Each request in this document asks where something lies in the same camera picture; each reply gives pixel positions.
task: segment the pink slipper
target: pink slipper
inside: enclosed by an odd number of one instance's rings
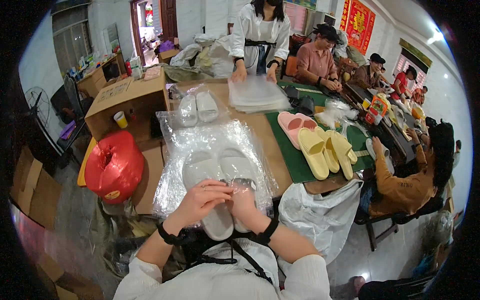
[[[300,150],[298,143],[298,133],[303,124],[303,119],[300,116],[293,115],[288,111],[283,111],[278,114],[278,124],[283,129],[283,132],[287,135],[288,139],[292,142],[292,145]]]

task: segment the green board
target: green board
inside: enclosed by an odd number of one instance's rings
[[[304,85],[304,84],[293,84],[293,83],[285,83],[279,82],[279,86],[286,86],[286,85],[293,85],[297,88],[304,88],[310,90],[317,90],[316,87],[311,85]],[[327,97],[323,94],[312,93],[312,92],[303,92],[300,91],[300,96],[308,95],[312,97],[315,101],[316,106],[325,106],[325,100]],[[290,110],[291,113],[297,113],[295,109]],[[272,127],[273,134],[276,138],[278,146],[280,147],[280,151],[282,152],[283,159],[285,160],[285,164],[287,165],[288,171],[290,172],[290,176],[294,183],[302,183],[302,182],[309,182],[317,180],[315,176],[313,176],[310,167],[308,166],[307,160],[303,156],[303,153],[300,150],[295,149],[292,145],[290,140],[288,139],[287,135],[283,132],[282,128],[278,124],[277,117],[278,112],[272,112],[265,114],[270,126]],[[319,124],[324,130],[328,130],[322,124]],[[372,138],[370,134],[369,137],[366,137],[360,129],[354,126],[349,126],[347,128],[347,139],[352,145],[353,151],[361,151],[367,150],[365,145],[365,141],[367,138]],[[374,161],[370,156],[361,156],[358,158],[358,161],[355,165],[352,165],[352,169],[354,172],[361,171],[369,168],[373,168]],[[340,170],[338,173],[330,172],[329,177],[342,175],[342,171]]]

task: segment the door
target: door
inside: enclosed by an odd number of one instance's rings
[[[177,33],[177,2],[176,0],[160,0],[160,9],[162,12],[163,40],[169,40],[172,43]]]

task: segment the window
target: window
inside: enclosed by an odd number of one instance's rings
[[[295,33],[302,33],[305,26],[305,19],[307,17],[307,9],[293,3],[284,2],[284,11],[290,19],[291,31]]]
[[[87,5],[77,6],[52,15],[53,47],[62,76],[78,67],[80,58],[92,53],[88,35]]]

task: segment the white jacket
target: white jacket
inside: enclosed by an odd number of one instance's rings
[[[266,62],[270,62],[274,57],[280,57],[286,60],[288,57],[288,44],[290,36],[290,19],[285,13],[283,22],[274,19],[272,34],[269,37],[261,36],[260,23],[263,17],[255,14],[255,8],[250,3],[245,5],[239,12],[233,32],[230,37],[230,56],[243,57],[248,73],[256,74],[257,71],[257,47],[245,47],[245,39],[252,41],[266,41],[276,43],[276,48],[272,48],[268,54]]]

